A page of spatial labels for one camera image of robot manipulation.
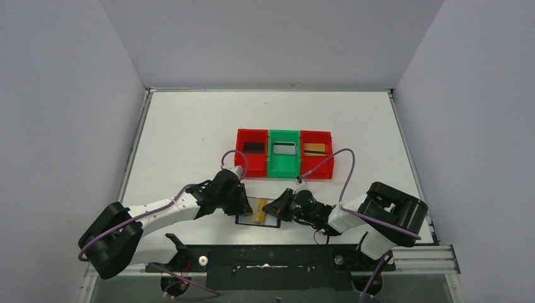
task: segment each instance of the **purple cable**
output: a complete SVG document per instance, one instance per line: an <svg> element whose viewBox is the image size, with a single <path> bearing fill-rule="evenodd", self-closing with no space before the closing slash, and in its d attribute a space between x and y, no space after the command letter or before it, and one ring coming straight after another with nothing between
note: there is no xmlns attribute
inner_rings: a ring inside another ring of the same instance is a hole
<svg viewBox="0 0 535 303"><path fill-rule="evenodd" d="M373 282L373 278L375 278L375 276L377 275L377 273L379 272L379 270L381 269L381 266L383 265L383 263L385 261L384 257L386 257L386 253L381 256L381 261L379 261L379 263L377 263L377 267L373 271L372 276L370 277L370 279L368 280L368 283L366 283L366 286L364 287L364 289L360 293L360 299L358 300L358 303L362 303L364 301L364 295L368 291L368 288L370 288L370 285Z"/></svg>
<svg viewBox="0 0 535 303"><path fill-rule="evenodd" d="M242 153L241 151L239 151L239 150L229 150L228 152L224 153L223 156L221 157L221 168L223 168L223 165L225 164L225 157L229 153L239 153L240 156L242 156L244 158L244 160L245 160L244 173L240 177L240 181L241 181L241 180L243 180L245 178L245 176L247 175L247 172L249 171L249 161L247 160L247 157L245 156L245 154Z"/></svg>
<svg viewBox="0 0 535 303"><path fill-rule="evenodd" d="M141 215L138 215L138 216L135 216L134 218L130 218L128 220L126 220L125 222L122 222L121 224L118 224L114 227L112 227L111 229L108 229L106 230L105 232L103 232L102 234L96 236L93 240L89 241L87 244L84 245L84 247L82 247L82 249L80 250L80 252L78 253L78 259L80 261L89 261L89 259L87 258L84 258L83 255L84 253L89 249L89 247L91 247L91 245L93 245L96 241L99 241L100 239L104 238L105 236L111 234L112 232L115 232L116 230L119 230L123 227L125 227L126 225L132 223L132 222L135 222L141 218L144 218L144 217L147 217L147 216L150 216L154 213L157 213L159 211L162 211L162 210L166 210L167 208L171 207L173 204L175 204L175 202L178 200L178 198L182 195L182 193L184 193L185 189L190 187L190 186L193 186L195 184L188 184L186 186L184 186L180 191L179 193L174 197L173 200L171 200L171 202L169 202L168 204L160 207L160 208L157 208L155 210L151 210L151 211L148 211L146 213L142 213Z"/></svg>
<svg viewBox="0 0 535 303"><path fill-rule="evenodd" d="M355 215L355 216L357 216L357 217L359 217L361 219L365 219L365 220L368 220L370 222L373 222L373 223L379 224L381 226L387 227L389 229L395 230L396 232L400 232L402 234L405 234L405 235L408 235L410 237L413 237L416 240L421 240L421 237L418 234L415 234L414 232L410 232L408 230L402 229L401 227L395 226L393 224L385 223L383 221L379 221L379 220L374 219L372 217L368 217L368 216L363 215L361 213L358 213L358 212L356 212L354 210L349 210L347 208L344 208L341 205L342 199L344 198L344 193L346 192L346 188L348 187L348 184L349 184L349 182L351 180L351 176L353 175L353 170L355 169L355 162L356 162L355 153L353 152L353 150L351 148L342 148L341 150L337 151L336 153L333 153L332 155L328 156L325 160L320 162L320 164L316 165L316 167L314 167L313 169L311 169L308 172L304 173L302 177L306 178L308 175L310 175L315 170L317 170L321 165L324 165L329 159L331 159L332 157L336 156L337 154L339 154L341 152L345 152L345 151L348 151L348 152L351 153L351 156L353 157L353 161L351 163L351 169L350 169L350 172L348 174L348 178L346 179L346 182L344 183L344 187L342 187L342 191L340 192L340 197L338 198L338 204L340 206L340 209L345 211L345 212L348 212L350 214L353 214L353 215Z"/></svg>
<svg viewBox="0 0 535 303"><path fill-rule="evenodd" d="M177 275L176 273L170 271L170 270L167 270L161 266L158 266L154 263L149 263L150 266L156 268L157 270L160 270L168 275L172 275L173 277L179 279L180 281L182 282L186 282L186 283L190 283L191 285L195 285L196 287L199 287L201 289L204 289L205 291L207 292L211 292L213 295L207 295L205 297L196 297L196 298L181 298L181 297L174 297L173 300L179 300L179 301L197 301L197 300L209 300L209 299L214 299L214 298L217 298L219 296L221 296L221 293L218 292L217 290L213 290L211 288L208 288L202 284L199 284L197 282L193 282L192 280L189 280L189 279L186 279L182 276L179 276ZM167 287L165 287L165 289L163 290L164 292L167 292L167 290L171 287L173 287L174 285L178 284L180 282L175 282L175 283L172 283L170 285L168 285Z"/></svg>

